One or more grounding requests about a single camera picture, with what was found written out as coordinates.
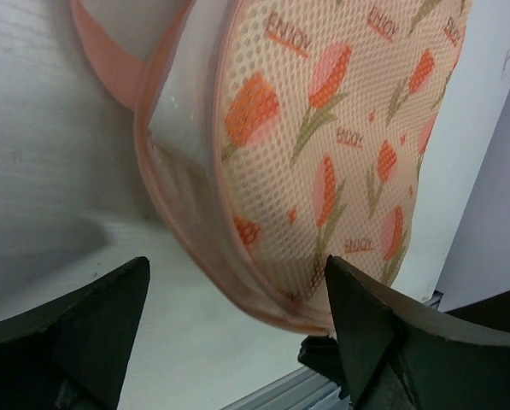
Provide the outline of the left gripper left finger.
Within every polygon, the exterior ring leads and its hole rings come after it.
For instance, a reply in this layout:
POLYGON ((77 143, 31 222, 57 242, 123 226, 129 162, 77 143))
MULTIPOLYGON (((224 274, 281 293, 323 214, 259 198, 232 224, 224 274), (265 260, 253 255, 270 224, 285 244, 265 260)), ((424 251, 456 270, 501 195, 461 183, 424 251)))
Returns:
POLYGON ((0 409, 116 409, 149 279, 137 257, 0 321, 0 409))

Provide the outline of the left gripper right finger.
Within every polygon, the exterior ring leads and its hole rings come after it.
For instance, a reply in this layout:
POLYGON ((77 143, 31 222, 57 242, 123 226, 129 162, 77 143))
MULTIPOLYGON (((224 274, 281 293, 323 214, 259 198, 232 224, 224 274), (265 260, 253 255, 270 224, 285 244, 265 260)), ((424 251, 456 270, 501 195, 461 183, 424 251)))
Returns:
POLYGON ((442 313, 336 256, 325 279, 355 409, 510 409, 510 324, 442 313))

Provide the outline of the floral mesh laundry bag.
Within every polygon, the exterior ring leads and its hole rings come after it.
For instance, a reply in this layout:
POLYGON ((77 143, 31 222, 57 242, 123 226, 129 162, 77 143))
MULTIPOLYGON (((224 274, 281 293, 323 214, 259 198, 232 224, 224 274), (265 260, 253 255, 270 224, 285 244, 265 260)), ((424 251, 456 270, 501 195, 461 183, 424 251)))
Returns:
POLYGON ((386 286, 460 59, 469 1, 73 1, 134 114, 157 211, 238 308, 325 335, 325 263, 386 286))

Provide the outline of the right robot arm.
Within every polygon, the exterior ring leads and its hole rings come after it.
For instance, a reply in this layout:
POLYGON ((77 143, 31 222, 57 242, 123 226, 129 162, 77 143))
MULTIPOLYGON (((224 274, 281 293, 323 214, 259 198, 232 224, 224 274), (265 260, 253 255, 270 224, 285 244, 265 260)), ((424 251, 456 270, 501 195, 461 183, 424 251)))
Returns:
POLYGON ((345 386, 337 341, 332 337, 308 336, 302 342, 298 361, 319 375, 328 378, 341 387, 345 386))

